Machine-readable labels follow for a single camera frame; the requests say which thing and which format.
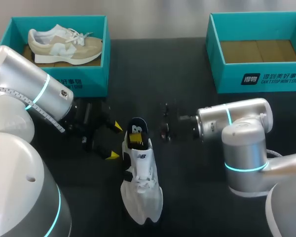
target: new balance logo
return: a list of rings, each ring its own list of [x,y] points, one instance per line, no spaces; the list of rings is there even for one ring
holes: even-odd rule
[[[139,154],[139,155],[137,156],[138,159],[144,159],[145,157],[146,157],[146,155],[141,155],[141,154]]]
[[[70,44],[69,48],[66,49],[66,46],[63,43],[55,43],[51,48],[49,54],[54,56],[62,56],[66,58],[71,58],[74,55],[76,48]]]

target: cable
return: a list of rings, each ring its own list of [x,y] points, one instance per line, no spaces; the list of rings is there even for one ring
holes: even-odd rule
[[[275,152],[275,151],[272,151],[272,150],[269,150],[269,149],[266,149],[266,153],[267,154],[271,154],[271,155],[274,155],[275,157],[282,157],[281,154]]]
[[[65,129],[54,119],[52,118],[48,113],[46,113],[41,107],[39,107],[37,104],[33,103],[29,98],[26,96],[20,94],[19,92],[16,92],[11,89],[6,89],[3,87],[0,87],[0,92],[5,92],[8,95],[11,95],[26,104],[32,106],[37,112],[39,112],[45,119],[47,119],[49,122],[51,122],[61,133],[65,132]]]

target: cardboard insert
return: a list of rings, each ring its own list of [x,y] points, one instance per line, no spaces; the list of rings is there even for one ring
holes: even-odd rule
[[[288,40],[221,41],[226,63],[296,62]]]
[[[36,66],[40,68],[44,67],[76,67],[76,66],[100,66],[101,65],[101,55],[94,59],[91,62],[85,63],[85,64],[80,64],[80,65],[72,65],[70,63],[66,62],[57,62],[57,63],[35,63],[34,62],[34,55],[32,54],[32,51],[29,47],[29,45],[24,46],[24,51],[23,51],[23,57],[26,59],[30,60],[32,63],[34,63]]]

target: screw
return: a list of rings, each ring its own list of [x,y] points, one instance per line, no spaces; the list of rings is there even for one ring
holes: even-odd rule
[[[68,93],[65,90],[61,90],[61,94],[65,97],[68,95]]]

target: logo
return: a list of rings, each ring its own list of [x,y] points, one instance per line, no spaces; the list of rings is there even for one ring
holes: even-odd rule
[[[138,159],[145,159],[145,158],[146,158],[146,155],[145,155],[145,154],[143,154],[143,155],[139,154],[139,155],[137,156],[137,158],[138,158]]]
[[[246,73],[242,78],[242,85],[255,85],[260,77],[260,73]]]
[[[69,48],[66,49],[66,46],[63,43],[55,43],[51,48],[49,54],[54,56],[62,56],[66,58],[71,58],[74,55],[76,48],[70,44]]]
[[[133,125],[132,132],[133,133],[141,133],[141,132],[143,132],[143,129],[141,127],[137,127],[136,125]]]

